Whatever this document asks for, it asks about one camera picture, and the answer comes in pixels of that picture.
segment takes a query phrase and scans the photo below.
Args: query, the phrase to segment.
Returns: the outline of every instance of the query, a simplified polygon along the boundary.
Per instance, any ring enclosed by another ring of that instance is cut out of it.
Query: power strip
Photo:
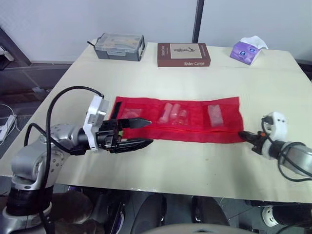
[[[0,141],[6,139],[7,134],[10,132],[12,125],[15,122],[16,115],[10,115],[5,125],[0,126]]]

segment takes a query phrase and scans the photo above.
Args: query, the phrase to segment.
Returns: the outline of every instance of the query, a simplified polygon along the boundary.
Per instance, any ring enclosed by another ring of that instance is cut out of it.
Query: brown book
[[[158,43],[158,67],[208,67],[210,56],[205,43]]]

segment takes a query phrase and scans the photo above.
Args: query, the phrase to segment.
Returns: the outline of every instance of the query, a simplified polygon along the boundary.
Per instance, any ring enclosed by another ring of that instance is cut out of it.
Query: red mesh bag
[[[243,142],[239,98],[213,101],[176,101],[116,97],[112,118],[141,117],[152,124],[124,129],[123,138],[150,138],[191,142]]]

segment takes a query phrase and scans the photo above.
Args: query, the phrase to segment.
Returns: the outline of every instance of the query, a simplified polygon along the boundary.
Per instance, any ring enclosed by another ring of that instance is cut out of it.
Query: box lid
[[[133,53],[138,50],[142,35],[123,35],[104,33],[98,38],[95,49],[105,51],[124,51]]]

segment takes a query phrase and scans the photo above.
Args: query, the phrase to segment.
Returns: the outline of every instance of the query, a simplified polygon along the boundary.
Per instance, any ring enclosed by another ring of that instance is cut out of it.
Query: white wall
[[[253,35],[312,62],[312,0],[205,1],[199,42],[232,47]]]
[[[191,42],[192,0],[0,0],[0,27],[31,61],[74,61],[105,32]]]

